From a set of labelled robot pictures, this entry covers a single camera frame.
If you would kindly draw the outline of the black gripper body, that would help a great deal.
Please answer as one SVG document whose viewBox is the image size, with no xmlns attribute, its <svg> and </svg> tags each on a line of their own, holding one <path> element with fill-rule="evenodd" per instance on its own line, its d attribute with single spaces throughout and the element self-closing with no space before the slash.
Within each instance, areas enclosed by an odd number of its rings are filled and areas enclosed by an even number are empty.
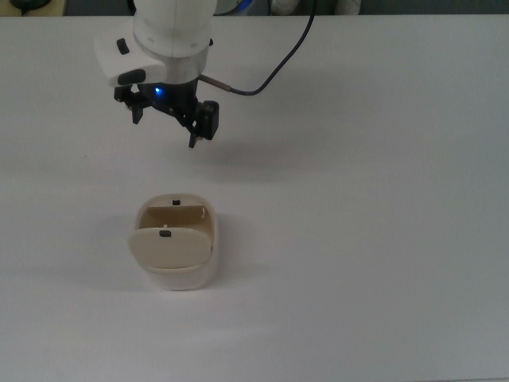
<svg viewBox="0 0 509 382">
<path fill-rule="evenodd" d="M 183 84 L 139 84 L 138 90 L 148 100 L 148 104 L 175 118 L 194 116 L 198 100 L 196 97 L 198 80 Z"/>
</svg>

